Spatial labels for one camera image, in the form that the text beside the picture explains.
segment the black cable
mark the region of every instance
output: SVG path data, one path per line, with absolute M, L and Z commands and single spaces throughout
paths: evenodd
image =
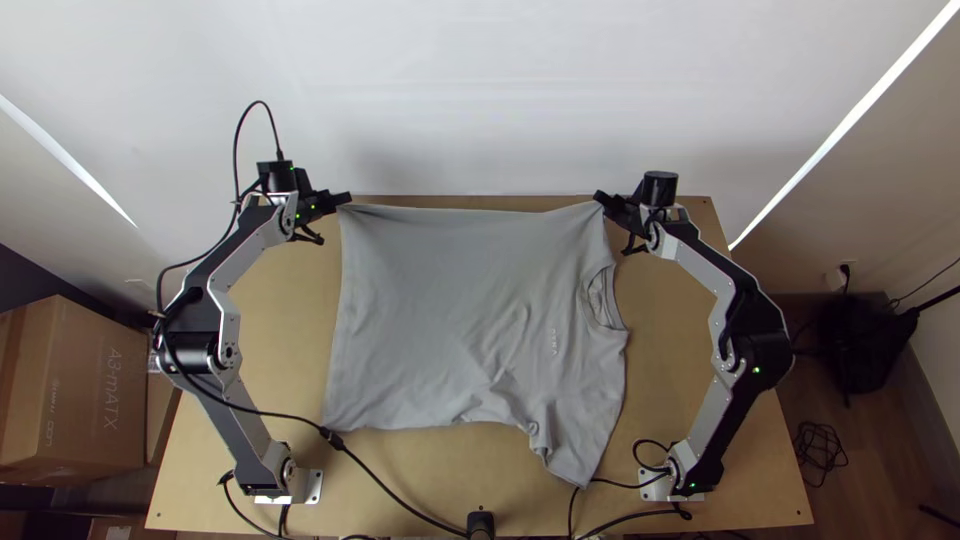
M 253 520 L 251 520 L 243 512 L 241 512 L 239 508 L 237 508 L 236 503 L 233 502 L 233 497 L 230 496 L 230 490 L 227 488 L 227 483 L 230 482 L 231 478 L 233 478 L 233 471 L 227 471 L 223 476 L 220 477 L 220 481 L 218 483 L 223 486 L 223 495 L 227 498 L 227 504 L 229 504 L 230 508 L 233 509 L 233 513 L 237 514 L 237 516 L 239 516 L 240 519 L 246 522 L 247 525 L 249 525 L 254 530 L 256 530 L 257 532 L 259 532 L 264 536 L 268 536 L 270 538 L 273 538 L 274 540 L 289 540 L 283 535 L 273 534 L 272 532 L 257 525 L 256 523 L 253 522 Z
M 659 441 L 655 441 L 653 439 L 637 439 L 633 441 L 633 459 L 637 462 L 637 464 L 639 464 L 641 467 L 651 472 L 670 472 L 669 467 L 651 467 L 650 465 L 647 465 L 643 461 L 640 461 L 640 457 L 637 456 L 637 449 L 640 448 L 640 445 L 643 445 L 643 444 L 653 444 L 660 447 L 660 449 L 663 450 L 664 452 L 670 451 L 669 448 L 664 446 L 663 443 Z
M 609 529 L 610 527 L 613 527 L 613 526 L 615 526 L 615 525 L 619 525 L 619 524 L 621 524 L 621 523 L 623 523 L 623 522 L 625 522 L 625 521 L 630 521 L 630 520 L 632 520 L 632 519 L 639 519 L 639 518 L 642 518 L 642 517 L 659 516 L 659 515 L 663 515 L 663 514 L 677 514 L 677 515 L 679 515 L 680 518 L 683 519 L 684 521 L 690 521 L 691 519 L 693 519 L 693 514 L 691 514 L 690 512 L 684 510 L 683 508 L 680 508 L 680 505 L 679 505 L 679 504 L 673 503 L 673 509 L 671 509 L 671 510 L 648 510 L 648 511 L 646 511 L 646 512 L 636 512 L 636 513 L 634 513 L 634 514 L 627 514 L 627 515 L 625 515 L 625 516 L 618 517 L 617 519 L 614 519 L 614 520 L 612 520 L 612 521 L 608 521 L 608 522 L 604 523 L 603 525 L 599 525 L 599 526 L 597 526 L 597 527 L 594 527 L 594 528 L 591 529 L 590 532 L 588 532 L 587 534 L 584 534 L 583 536 L 577 537 L 577 540 L 585 540 L 586 538 L 590 538 L 591 536 L 595 536 L 595 535 L 597 535 L 597 534 L 600 534 L 601 532 Z
M 797 426 L 797 435 L 793 438 L 793 445 L 799 466 L 809 464 L 822 473 L 817 482 L 811 482 L 803 476 L 803 481 L 810 487 L 823 486 L 830 471 L 850 464 L 850 458 L 843 450 L 837 430 L 829 424 L 800 422 Z
M 597 477 L 591 478 L 590 482 L 599 482 L 601 484 L 608 484 L 608 485 L 616 486 L 623 489 L 640 489 L 642 487 L 646 487 L 656 482 L 657 480 L 663 478 L 664 476 L 667 476 L 667 474 L 668 473 L 662 473 L 659 476 L 656 476 L 640 484 L 623 484 L 613 480 L 608 480 L 606 478 L 597 478 Z M 578 493 L 580 493 L 580 487 L 574 486 L 573 493 L 570 494 L 570 504 L 567 506 L 567 538 L 568 540 L 573 540 L 573 503 L 574 501 L 577 500 Z
M 243 192 L 243 196 L 241 196 L 241 193 L 240 193 L 240 175 L 239 175 L 239 173 L 237 172 L 237 145 L 238 145 L 238 143 L 240 142 L 240 131 L 241 131 L 241 129 L 243 128 L 243 121 L 246 120 L 247 114 L 249 114 L 250 111 L 251 111 L 254 107 L 256 107 L 257 105 L 263 105 L 263 107 L 267 110 L 267 116 L 270 117 L 270 129 L 273 130 L 273 142 L 274 142 L 274 143 L 276 144 L 276 146 L 277 146 L 277 159 L 280 160 L 280 161 L 283 161 L 283 151 L 280 149 L 280 137 L 277 135 L 277 124 L 273 121 L 273 111 L 270 110 L 270 106 L 269 106 L 269 105 L 267 105 L 266 103 L 264 103 L 263 101 L 261 101 L 261 100 L 258 99 L 257 101 L 254 101 L 254 102 L 251 103 L 250 105 L 247 105 L 247 108 L 244 109 L 243 114 L 240 115 L 240 120 L 237 122 L 237 127 L 236 127 L 236 129 L 234 130 L 234 132 L 233 132 L 233 154 L 232 154 L 232 155 L 233 155 L 233 159 L 232 159 L 232 162 L 233 162 L 233 196 L 234 196 L 234 207 L 233 207 L 233 213 L 230 215 L 230 225 L 227 226 L 227 230 L 223 232 L 223 235 L 220 236 L 220 239 L 217 240 L 216 243 L 214 243 L 213 246 L 210 247 L 210 249 L 204 251 L 203 253 L 201 253 L 200 255 L 197 255 L 196 257 L 194 257 L 194 258 L 192 258 L 192 259 L 189 259 L 189 260 L 186 260 L 186 261 L 177 263 L 177 264 L 173 264 L 173 265 L 167 266 L 166 268 L 160 270 L 160 274 L 157 275 L 157 286 L 156 286 L 156 291 L 157 291 L 157 311 L 158 311 L 158 312 L 161 312 L 161 313 L 163 312 L 163 276 L 165 276 L 165 275 L 167 274 L 167 272 L 169 272 L 170 270 L 174 270 L 174 269 L 176 269 L 176 268 L 180 268 L 180 267 L 183 267 L 183 266 L 187 266 L 188 264 L 193 264 L 193 263 L 199 261 L 200 259 L 202 259 L 202 258 L 206 257 L 207 255 L 209 255 L 210 252 L 212 252 L 214 249 L 217 248 L 217 246 L 219 246 L 224 240 L 226 240 L 227 236 L 230 235 L 230 231 L 233 230 L 233 225 L 237 222 L 237 215 L 240 213 L 240 205 L 243 203 L 243 196 L 245 196 L 245 195 L 248 194 L 248 193 L 253 192 L 253 191 L 255 190 L 256 186 L 259 185 L 259 181 L 258 181 L 258 182 L 255 182 L 253 185 L 251 185 L 249 188 L 247 188 L 247 189 Z
M 366 463 L 364 463 L 363 461 L 361 461 L 360 458 L 358 458 L 353 452 L 351 452 L 349 448 L 344 447 L 344 448 L 343 448 L 343 453 L 346 454 L 346 455 L 348 455 L 348 456 L 350 456 L 350 459 L 352 459 L 357 465 L 359 465 L 360 468 L 363 469 L 363 470 L 370 476 L 370 478 L 372 478 L 373 481 L 377 483 L 378 486 L 380 486 L 380 489 L 382 489 L 384 492 L 386 492 L 386 494 L 389 495 L 390 498 L 394 500 L 394 502 L 396 502 L 397 504 L 399 504 L 400 506 L 402 506 L 407 512 L 410 512 L 410 513 L 413 514 L 414 516 L 417 516 L 418 518 L 420 518 L 421 520 L 429 523 L 430 525 L 433 525 L 434 527 L 436 527 L 436 528 L 438 528 L 438 529 L 444 530 L 444 531 L 446 531 L 446 532 L 448 532 L 448 533 L 450 533 L 450 534 L 452 534 L 452 535 L 454 535 L 454 536 L 458 536 L 458 537 L 461 537 L 461 538 L 468 538 L 467 533 L 466 533 L 465 531 L 461 531 L 461 530 L 459 530 L 459 529 L 455 529 L 455 528 L 453 528 L 453 527 L 451 527 L 451 526 L 449 526 L 449 525 L 446 525 L 446 524 L 444 524 L 444 523 L 441 523 L 441 522 L 439 522 L 439 521 L 431 518 L 430 516 L 427 516 L 427 515 L 421 513 L 419 510 L 417 510 L 417 509 L 413 508 L 412 506 L 410 506 L 409 504 L 407 504 L 403 499 L 401 499 L 400 497 L 398 497 L 390 488 L 388 488 L 388 487 L 380 480 L 380 478 L 377 477 L 377 475 L 373 474 L 373 471 L 371 471 L 370 468 L 367 467 Z
M 847 279 L 843 280 L 843 295 L 846 296 L 846 295 L 847 295 L 847 291 L 850 290 L 850 265 L 849 265 L 849 264 L 846 264 L 846 263 L 841 264 L 841 265 L 840 265 L 840 272 L 842 272 L 843 275 L 846 276 L 846 278 L 847 278 Z
M 280 536 L 283 536 L 283 530 L 287 528 L 287 514 L 289 513 L 289 504 L 285 504 L 280 508 L 280 518 L 277 520 L 277 534 Z
M 918 292 L 920 289 L 922 289 L 922 288 L 926 287 L 927 285 L 929 285 L 931 282 L 933 282 L 933 280 L 935 280 L 935 279 L 937 279 L 938 277 L 940 277 L 944 272 L 946 272 L 947 270 L 949 270 L 949 269 L 953 268 L 954 266 L 956 266 L 957 263 L 960 263 L 960 257 L 957 257 L 956 259 L 953 260 L 952 263 L 950 263 L 950 264 L 948 264 L 947 266 L 944 266 L 943 268 L 941 268 L 939 272 L 937 272 L 936 274 L 934 274 L 930 279 L 924 281 L 919 287 L 913 289 L 912 291 L 908 292 L 907 294 L 905 294 L 905 295 L 903 295 L 903 296 L 900 296 L 900 297 L 898 297 L 898 298 L 894 298 L 893 300 L 890 300 L 889 302 L 887 302 L 887 307 L 888 307 L 889 309 L 897 309 L 898 307 L 900 307 L 900 302 L 902 302 L 902 301 L 906 300 L 907 298 L 913 296 L 914 293 Z

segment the white wall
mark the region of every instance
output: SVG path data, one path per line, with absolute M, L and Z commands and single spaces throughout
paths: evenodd
M 734 250 L 772 292 L 824 291 L 844 259 L 854 291 L 906 294 L 960 257 L 960 19 Z M 960 265 L 903 302 L 960 283 Z M 925 312 L 911 345 L 960 446 L 960 298 Z
M 124 284 L 163 266 L 149 241 L 2 113 L 0 141 L 0 243 L 102 300 L 150 305 Z
M 102 240 L 167 262 L 224 226 L 233 127 L 254 98 L 271 103 L 316 186 L 629 191 L 660 168 L 713 196 L 734 238 L 944 4 L 9 1 L 0 93 L 141 227 Z M 5 140 L 0 155 L 43 167 Z M 244 180 L 271 155 L 258 113 Z M 113 229 L 105 212 L 85 219 Z M 37 236 L 65 226 L 45 223 Z M 58 257 L 87 249 L 19 248 L 60 274 L 76 268 Z M 83 271 L 125 290 L 102 265 Z

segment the wooden floor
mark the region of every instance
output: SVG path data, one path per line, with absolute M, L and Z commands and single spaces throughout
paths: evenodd
M 775 300 L 794 332 L 815 313 L 816 304 L 809 298 Z M 813 332 L 807 332 L 799 346 L 814 348 Z M 755 540 L 960 538 L 960 530 L 917 510 L 919 504 L 938 501 L 896 385 L 853 396 L 848 409 L 821 363 L 798 358 L 777 393 L 791 434 L 804 420 L 832 425 L 850 464 L 831 472 L 823 487 L 807 487 L 814 525 L 743 531 L 747 536 Z M 819 478 L 819 471 L 803 467 L 801 472 L 811 480 Z

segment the wooden tabletop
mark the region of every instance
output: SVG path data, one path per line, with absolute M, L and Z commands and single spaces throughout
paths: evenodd
M 357 197 L 397 206 L 546 211 L 588 197 Z M 727 248 L 713 203 L 679 197 L 703 239 Z M 327 366 L 340 293 L 340 232 L 335 216 L 314 227 L 317 247 L 291 243 L 265 252 L 231 292 L 242 313 L 244 382 L 257 407 L 322 417 Z M 623 259 L 627 234 L 607 223 L 618 258 L 615 289 L 630 328 L 626 396 L 619 422 L 596 475 L 637 482 L 630 449 L 637 438 L 683 438 L 713 375 L 707 315 L 713 296 L 678 265 L 646 254 Z M 324 470 L 316 506 L 294 506 L 290 535 L 445 536 L 389 499 L 345 455 L 299 422 L 265 419 L 271 435 L 287 441 L 298 465 Z M 405 431 L 364 429 L 344 435 L 347 445 L 414 507 L 457 528 L 483 506 L 501 536 L 566 535 L 570 484 L 549 474 L 515 427 L 478 423 Z M 662 460 L 654 449 L 641 454 Z M 675 515 L 626 522 L 613 533 L 746 529 L 813 522 L 780 403 L 773 391 L 756 402 L 723 460 L 726 473 L 706 502 L 686 503 L 692 521 Z M 147 526 L 157 529 L 249 533 L 230 510 L 220 476 L 234 466 L 197 400 L 185 396 L 160 468 Z M 275 529 L 279 507 L 254 505 L 235 483 L 231 493 L 248 516 Z M 624 514 L 667 507 L 636 491 L 591 485 L 577 498 L 575 530 Z

